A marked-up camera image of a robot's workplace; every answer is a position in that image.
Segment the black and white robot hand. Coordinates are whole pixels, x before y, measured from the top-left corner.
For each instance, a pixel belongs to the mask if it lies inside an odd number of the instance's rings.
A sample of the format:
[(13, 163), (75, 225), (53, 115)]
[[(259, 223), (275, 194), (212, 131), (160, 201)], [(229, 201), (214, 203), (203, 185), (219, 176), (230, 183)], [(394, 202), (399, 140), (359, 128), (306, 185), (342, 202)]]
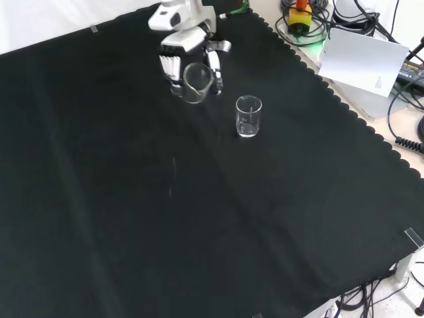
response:
[(218, 51), (229, 52), (227, 40), (213, 40), (207, 25), (168, 35), (160, 47), (160, 63), (170, 90), (187, 103), (201, 103), (209, 93), (220, 95), (223, 79)]

